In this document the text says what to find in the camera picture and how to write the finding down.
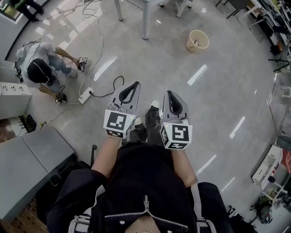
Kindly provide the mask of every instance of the black pants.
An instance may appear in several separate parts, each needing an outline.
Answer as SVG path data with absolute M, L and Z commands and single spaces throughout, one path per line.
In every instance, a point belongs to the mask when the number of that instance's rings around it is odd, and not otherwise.
M 159 147 L 164 147 L 160 135 L 161 123 L 160 115 L 158 109 L 151 107 L 145 115 L 145 128 L 138 127 L 130 132 L 130 141 L 129 142 L 145 142 Z
M 11 4 L 15 6 L 17 4 L 17 0 L 12 0 Z M 31 6 L 32 8 L 36 9 L 38 13 L 42 12 L 42 6 L 34 2 L 33 0 L 26 0 L 17 10 L 22 13 L 26 18 L 30 21 L 34 21 L 36 19 L 35 15 L 33 15 L 28 9 L 27 6 Z

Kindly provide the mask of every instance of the jeans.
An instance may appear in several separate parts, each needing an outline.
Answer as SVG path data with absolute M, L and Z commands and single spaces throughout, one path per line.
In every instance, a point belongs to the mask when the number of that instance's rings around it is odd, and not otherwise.
M 12 0 L 11 4 L 14 6 L 19 1 Z M 17 8 L 17 10 L 22 13 L 26 18 L 28 18 L 30 21 L 36 20 L 36 17 L 34 14 L 32 14 L 28 9 L 27 6 L 31 6 L 34 8 L 38 13 L 42 12 L 42 6 L 34 2 L 33 0 L 26 0 L 21 6 Z
M 130 132 L 129 142 L 145 142 L 147 138 L 147 143 L 164 147 L 163 140 L 160 135 L 161 129 L 161 118 L 159 115 L 158 108 L 151 107 L 145 115 L 145 127 L 137 127 Z
M 72 68 L 66 67 L 64 61 L 58 58 L 58 56 L 53 53 L 48 53 L 47 56 L 49 58 L 49 66 L 54 67 L 56 71 L 62 71 L 64 74 L 69 74 L 71 72 Z M 55 75 L 53 83 L 50 86 L 46 83 L 46 86 L 54 93 L 58 94 L 60 89 L 60 82 L 57 75 Z

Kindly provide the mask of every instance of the white cable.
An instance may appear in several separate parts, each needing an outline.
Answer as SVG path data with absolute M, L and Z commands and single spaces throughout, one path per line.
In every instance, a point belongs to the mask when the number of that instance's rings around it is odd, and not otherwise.
M 100 37 L 101 37 L 101 39 L 102 39 L 102 47 L 101 47 L 101 51 L 100 51 L 100 55 L 99 55 L 99 57 L 98 57 L 98 59 L 97 59 L 97 61 L 95 62 L 95 64 L 93 65 L 93 67 L 92 67 L 92 69 L 86 74 L 86 76 L 85 76 L 85 78 L 84 78 L 84 81 L 83 81 L 83 83 L 82 83 L 82 85 L 81 85 L 81 87 L 80 87 L 80 89 L 79 89 L 79 96 L 81 96 L 81 89 L 82 89 L 82 87 L 83 87 L 83 85 L 85 84 L 85 81 L 86 81 L 86 78 L 87 78 L 87 76 L 91 73 L 91 71 L 94 69 L 94 67 L 96 66 L 96 64 L 97 64 L 97 62 L 99 61 L 99 59 L 101 58 L 101 56 L 102 56 L 102 51 L 103 51 L 103 45 L 104 45 L 104 40 L 103 40 L 103 37 L 102 37 L 102 35 L 101 35 L 101 33 L 100 33 L 100 25 L 99 25 L 99 17 L 97 17 L 97 16 L 95 16 L 94 14 L 92 14 L 91 15 L 91 17 L 92 16 L 94 16 L 94 17 L 96 17 L 97 19 L 98 19 L 98 21 L 97 21 L 97 24 L 98 24 L 98 33 L 99 33 L 99 35 L 100 35 Z M 43 128 L 45 128 L 45 127 L 47 127 L 53 120 L 55 120 L 59 115 L 61 115 L 61 114 L 63 114 L 67 109 L 68 109 L 68 107 L 70 106 L 70 105 L 77 105 L 77 104 L 80 104 L 80 103 L 71 103 L 71 104 L 69 104 L 62 112 L 60 112 L 57 116 L 55 116 L 53 119 L 50 119 L 48 122 L 47 122 L 47 124 L 45 125 L 45 126 L 43 126 Z

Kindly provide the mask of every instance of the zipper pull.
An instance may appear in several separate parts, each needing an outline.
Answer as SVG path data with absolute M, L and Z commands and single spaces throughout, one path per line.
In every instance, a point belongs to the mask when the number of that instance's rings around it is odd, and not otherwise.
M 149 205 L 150 205 L 150 202 L 147 200 L 147 195 L 145 195 L 145 200 L 144 200 L 144 205 L 145 205 L 145 211 L 149 212 Z

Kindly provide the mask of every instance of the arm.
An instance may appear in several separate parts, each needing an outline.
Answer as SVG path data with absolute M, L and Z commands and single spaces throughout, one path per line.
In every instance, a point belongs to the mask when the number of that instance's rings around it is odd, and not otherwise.
M 70 54 L 68 54 L 65 50 L 61 48 L 56 48 L 55 53 L 61 56 L 64 56 L 66 58 L 69 58 L 72 60 L 76 65 L 79 65 L 79 59 L 72 57 Z
M 44 85 L 42 85 L 42 84 L 40 85 L 39 90 L 40 90 L 41 92 L 45 93 L 45 94 L 50 95 L 50 96 L 53 97 L 55 100 L 58 99 L 58 98 L 56 97 L 56 94 L 55 94 L 55 93 L 53 93 L 49 88 L 47 88 L 46 86 L 44 86 Z
M 92 169 L 100 172 L 109 178 L 111 171 L 115 165 L 117 151 L 121 139 L 117 137 L 108 137 L 102 144 L 102 147 L 94 161 Z
M 195 172 L 183 150 L 171 150 L 175 173 L 182 179 L 186 187 L 198 182 Z

